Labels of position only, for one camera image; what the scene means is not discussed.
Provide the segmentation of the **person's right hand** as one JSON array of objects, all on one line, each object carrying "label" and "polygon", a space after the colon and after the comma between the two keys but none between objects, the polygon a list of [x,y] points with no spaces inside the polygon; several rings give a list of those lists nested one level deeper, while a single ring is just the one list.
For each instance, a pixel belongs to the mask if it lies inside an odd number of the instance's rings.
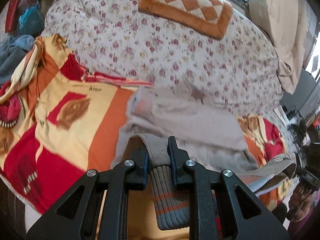
[{"label": "person's right hand", "polygon": [[311,186],[300,181],[289,200],[287,219],[290,222],[303,220],[318,204],[319,190],[312,191]]}]

